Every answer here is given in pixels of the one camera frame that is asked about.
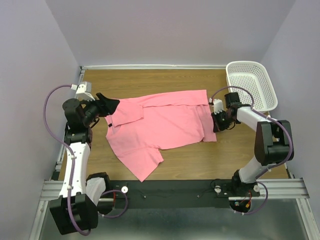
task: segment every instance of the cable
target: cable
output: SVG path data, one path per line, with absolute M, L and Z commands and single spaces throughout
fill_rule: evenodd
M 278 166 L 280 166 L 280 165 L 283 165 L 283 164 L 285 164 L 285 163 L 290 159 L 291 154 L 292 154 L 292 151 L 293 151 L 293 143 L 292 143 L 292 140 L 291 140 L 291 137 L 290 137 L 288 131 L 286 130 L 286 128 L 285 128 L 284 126 L 282 126 L 277 120 L 271 118 L 270 116 L 266 116 L 266 115 L 264 115 L 263 113 L 261 113 L 261 112 L 259 112 L 259 111 L 257 111 L 257 110 L 254 109 L 254 104 L 255 104 L 254 96 L 253 96 L 248 90 L 244 89 L 243 87 L 239 87 L 239 86 L 225 86 L 225 87 L 223 87 L 223 88 L 220 88 L 218 91 L 216 91 L 216 92 L 212 95 L 212 97 L 211 97 L 212 102 L 213 102 L 214 97 L 215 97 L 215 95 L 216 95 L 217 93 L 221 92 L 221 91 L 224 90 L 224 89 L 231 89 L 231 88 L 241 89 L 241 90 L 245 91 L 247 94 L 249 94 L 249 96 L 250 96 L 250 98 L 251 98 L 251 101 L 252 101 L 252 103 L 251 103 L 251 105 L 250 105 L 251 110 L 252 110 L 254 113 L 258 114 L 260 117 L 263 117 L 263 118 L 265 118 L 265 119 L 267 119 L 267 120 L 269 120 L 269 121 L 277 124 L 277 125 L 282 129 L 282 131 L 284 132 L 284 134 L 286 135 L 286 137 L 288 138 L 288 141 L 289 141 L 289 152 L 288 152 L 287 156 L 285 157 L 285 159 L 284 159 L 282 162 L 279 162 L 279 163 L 277 163 L 277 164 L 275 164 L 275 165 L 270 166 L 270 168 L 264 169 L 261 173 L 259 173 L 257 176 L 255 176 L 255 179 L 259 179 L 263 174 L 265 174 L 266 172 L 268 172 L 270 169 L 273 169 L 273 168 L 275 168 L 275 167 L 278 167 Z
M 267 189 L 267 187 L 266 187 L 266 185 L 265 185 L 264 183 L 262 183 L 262 182 L 260 182 L 260 181 L 257 181 L 257 183 L 258 183 L 258 184 L 261 184 L 261 185 L 264 187 L 264 189 L 265 189 L 265 199 L 264 199 L 263 203 L 262 203 L 257 209 L 255 209 L 255 210 L 253 210 L 253 211 L 248 211 L 248 212 L 239 212 L 239 211 L 238 211 L 237 213 L 240 213 L 240 214 L 242 214 L 242 215 L 255 214 L 256 212 L 260 211 L 260 210 L 266 205 L 266 203 L 267 203 L 267 201 L 268 201 L 268 197 L 269 197 L 268 189 Z
M 235 128 L 235 126 L 236 126 L 236 123 L 235 123 L 235 122 L 233 122 L 233 126 L 232 126 L 231 128 L 227 128 L 227 130 L 234 129 L 234 128 Z
M 94 126 L 97 125 L 99 121 L 100 121 L 100 118 L 96 117 L 95 120 L 94 120 L 94 124 L 92 124 L 92 126 L 90 126 L 90 128 L 93 129 Z
M 255 176 L 255 179 L 257 180 L 257 179 L 259 179 L 263 174 L 265 174 L 266 172 L 268 172 L 270 169 L 273 169 L 273 168 L 275 168 L 275 167 L 278 167 L 278 166 L 280 166 L 280 165 L 283 165 L 283 164 L 285 164 L 285 163 L 290 159 L 291 154 L 292 154 L 292 151 L 293 151 L 292 139 L 291 139 L 288 131 L 286 130 L 286 128 L 285 128 L 284 126 L 282 126 L 277 120 L 271 118 L 270 116 L 266 116 L 266 115 L 262 114 L 261 112 L 259 112 L 259 111 L 257 111 L 257 110 L 254 109 L 254 104 L 255 104 L 254 96 L 253 96 L 248 90 L 244 89 L 243 87 L 239 87 L 239 86 L 225 86 L 225 87 L 219 89 L 218 91 L 216 91 L 216 92 L 212 95 L 212 97 L 211 97 L 212 103 L 213 103 L 214 97 L 215 97 L 215 95 L 216 95 L 217 93 L 219 93 L 220 91 L 222 91 L 222 90 L 224 90 L 224 89 L 230 89 L 230 88 L 240 89 L 240 90 L 245 91 L 247 94 L 249 94 L 249 96 L 250 96 L 250 98 L 251 98 L 251 101 L 252 101 L 252 103 L 251 103 L 251 105 L 250 105 L 251 110 L 252 110 L 254 113 L 258 114 L 259 116 L 261 116 L 261 117 L 263 117 L 263 118 L 265 118 L 265 119 L 267 119 L 267 120 L 269 120 L 269 121 L 277 124 L 277 125 L 282 129 L 282 131 L 285 133 L 285 135 L 286 135 L 286 137 L 288 138 L 288 141 L 289 141 L 289 152 L 288 152 L 287 156 L 285 157 L 285 159 L 284 159 L 282 162 L 279 162 L 279 163 L 277 163 L 277 164 L 275 164 L 275 165 L 270 166 L 269 169 L 268 169 L 268 168 L 264 169 L 261 173 L 259 173 L 257 176 Z M 267 203 L 268 195 L 269 195 L 268 189 L 267 189 L 266 185 L 264 185 L 262 182 L 258 182 L 258 181 L 257 181 L 257 183 L 261 184 L 261 185 L 265 188 L 265 200 L 263 201 L 263 203 L 262 203 L 256 210 L 253 210 L 253 211 L 250 211 L 250 212 L 246 212 L 246 213 L 245 213 L 245 212 L 241 212 L 243 215 L 254 214 L 254 213 L 258 212 L 260 209 L 262 209 L 262 208 L 266 205 L 266 203 Z
M 250 190 L 248 191 L 248 193 L 249 193 L 249 195 L 250 195 L 250 198 L 249 198 L 249 202 L 250 202 L 251 199 L 252 199 L 252 194 L 251 194 L 251 191 L 250 191 Z M 244 199 L 243 199 L 241 202 L 239 202 L 239 204 L 242 204 L 246 199 L 247 199 L 247 197 L 245 196 Z
M 100 216 L 102 216 L 103 218 L 107 218 L 107 219 L 115 219 L 115 218 L 118 218 L 118 217 L 120 217 L 121 215 L 123 215 L 123 214 L 126 212 L 126 210 L 127 210 L 127 208 L 128 208 L 128 204 L 129 204 L 127 195 L 126 195 L 124 192 L 120 191 L 120 190 L 109 190 L 109 191 L 105 191 L 104 193 L 102 193 L 101 196 L 107 195 L 107 194 L 111 194 L 111 193 L 121 193 L 121 194 L 124 196 L 125 205 L 124 205 L 124 208 L 123 208 L 122 212 L 120 212 L 120 213 L 117 214 L 117 215 L 109 216 L 109 215 L 104 215 L 104 214 L 101 214 L 100 212 L 98 212 L 98 214 L 99 214 Z
M 70 154 L 71 154 L 71 170 L 70 170 L 70 178 L 69 178 L 69 182 L 68 182 L 68 192 L 67 192 L 67 198 L 66 198 L 66 202 L 67 202 L 67 211 L 68 211 L 68 214 L 69 214 L 69 217 L 70 217 L 70 220 L 71 220 L 71 223 L 72 225 L 74 226 L 75 230 L 78 231 L 81 235 L 83 236 L 88 236 L 91 232 L 91 230 L 89 229 L 87 232 L 83 231 L 80 229 L 80 227 L 78 226 L 76 220 L 75 220 L 75 217 L 72 213 L 72 207 L 71 207 L 71 191 L 72 191 L 72 182 L 73 182 L 73 178 L 74 178 L 74 173 L 75 173 L 75 164 L 76 164 L 76 161 L 75 161 L 75 153 L 74 151 L 72 150 L 72 148 L 66 144 L 64 141 L 60 140 L 58 136 L 56 136 L 50 129 L 50 127 L 48 126 L 48 122 L 47 122 L 47 115 L 46 115 L 46 111 L 47 111 L 47 105 L 48 105 L 48 100 L 50 98 L 50 96 L 52 95 L 52 93 L 54 93 L 56 90 L 58 89 L 61 89 L 61 88 L 71 88 L 71 84 L 64 84 L 64 85 L 60 85 L 60 86 L 57 86 L 56 88 L 52 89 L 49 94 L 46 96 L 45 98 L 45 101 L 44 101 L 44 105 L 43 105 L 43 122 L 44 122 L 44 126 L 46 128 L 46 130 L 48 131 L 48 133 L 55 139 L 57 140 L 59 143 L 61 143 L 62 145 L 64 145 L 66 147 L 66 149 L 69 150 Z M 106 191 L 104 192 L 102 195 L 105 195 L 105 194 L 108 194 L 108 193 L 115 193 L 115 192 L 121 192 L 123 193 L 122 191 L 120 190 L 110 190 L 110 191 Z M 117 217 L 120 217 L 126 210 L 127 210 L 127 207 L 128 207 L 128 198 L 127 198 L 127 195 L 124 194 L 124 197 L 125 197 L 125 207 L 123 209 L 123 211 L 118 214 L 118 215 L 115 215 L 115 216 L 109 216 L 109 218 L 117 218 Z
M 116 192 L 113 192 L 113 207 L 116 205 Z

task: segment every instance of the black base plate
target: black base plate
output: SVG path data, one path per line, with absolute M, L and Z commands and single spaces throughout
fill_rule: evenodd
M 248 197 L 248 192 L 250 191 L 252 194 L 252 197 L 259 197 L 260 193 L 254 191 L 254 186 L 257 185 L 257 183 L 250 183 L 250 184 L 243 184 L 240 187 L 237 187 L 236 190 L 234 190 L 234 187 L 232 185 L 231 180 L 228 179 L 215 179 L 212 181 L 211 186 L 213 188 L 217 188 L 217 186 L 220 187 L 221 192 L 217 192 L 216 196 L 218 198 L 225 198 L 228 197 Z
M 214 184 L 222 186 L 222 194 L 217 194 Z M 121 190 L 128 187 L 127 197 L 130 209 L 175 209 L 175 208 L 229 208 L 229 197 L 246 197 L 248 191 L 235 196 L 228 189 L 230 179 L 217 180 L 111 180 L 110 187 Z M 99 207 L 113 205 L 112 202 L 99 202 Z M 125 199 L 121 193 L 116 194 L 115 208 L 122 209 Z

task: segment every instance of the black bracket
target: black bracket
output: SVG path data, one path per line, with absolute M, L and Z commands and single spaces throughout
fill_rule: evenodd
M 278 120 L 288 131 L 292 140 L 291 126 L 287 120 Z M 262 166 L 277 164 L 282 162 L 289 153 L 289 139 L 284 131 L 275 123 L 260 121 L 256 126 L 256 135 L 254 143 L 255 158 Z M 289 160 L 293 159 L 294 150 Z
M 231 197 L 247 197 L 250 191 L 253 197 L 259 197 L 260 193 L 254 191 L 254 186 L 257 183 L 242 183 L 243 185 L 234 189 L 232 180 L 230 179 L 216 179 L 212 186 L 215 189 L 217 198 L 231 198 Z
M 98 210 L 86 194 L 71 197 L 73 217 L 81 230 L 95 229 L 98 226 Z M 67 206 L 67 198 L 59 197 L 49 202 L 49 209 L 55 224 L 62 235 L 75 233 Z
M 85 180 L 86 185 L 87 185 L 88 180 L 95 179 L 95 178 L 103 178 L 104 179 L 106 191 L 109 191 L 112 189 L 111 185 L 110 185 L 110 178 L 106 172 L 97 172 L 97 173 L 90 174 Z

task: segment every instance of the screw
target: screw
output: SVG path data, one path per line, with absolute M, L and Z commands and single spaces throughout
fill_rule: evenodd
M 128 187 L 127 186 L 123 186 L 121 188 L 121 192 L 123 192 L 124 194 L 126 194 L 128 192 Z
M 214 191 L 217 193 L 217 194 L 219 194 L 219 193 L 221 193 L 221 187 L 220 186 L 215 186 L 214 187 Z
M 258 185 L 254 185 L 253 190 L 258 193 L 260 192 L 260 187 Z

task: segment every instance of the white cable clip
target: white cable clip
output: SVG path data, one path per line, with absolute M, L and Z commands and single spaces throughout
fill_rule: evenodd
M 71 85 L 71 90 L 75 90 L 75 91 L 76 91 L 77 88 L 78 88 L 78 85 L 75 85 L 75 84 L 72 84 L 72 85 Z

